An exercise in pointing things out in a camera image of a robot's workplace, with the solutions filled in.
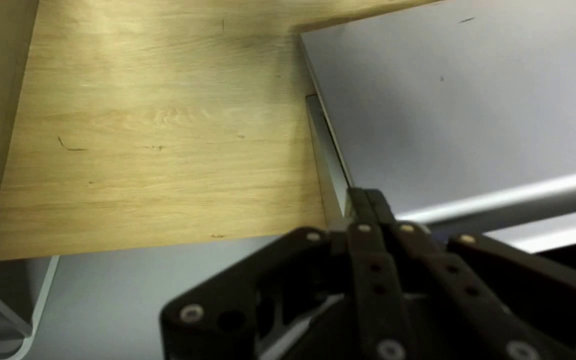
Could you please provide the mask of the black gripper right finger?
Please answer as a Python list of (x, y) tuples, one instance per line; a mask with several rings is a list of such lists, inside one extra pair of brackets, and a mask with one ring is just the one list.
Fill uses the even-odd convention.
[(430, 295), (447, 322), (450, 344), (465, 360), (573, 360), (576, 351), (522, 322), (457, 254), (443, 252), (411, 222), (398, 222), (387, 198), (375, 193), (387, 246), (415, 291)]

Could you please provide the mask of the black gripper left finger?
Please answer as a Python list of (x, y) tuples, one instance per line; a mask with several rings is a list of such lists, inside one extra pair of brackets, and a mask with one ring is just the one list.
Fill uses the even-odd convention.
[(385, 242), (385, 195), (350, 187), (353, 224), (347, 230), (353, 298), (364, 360), (421, 360), (400, 276)]

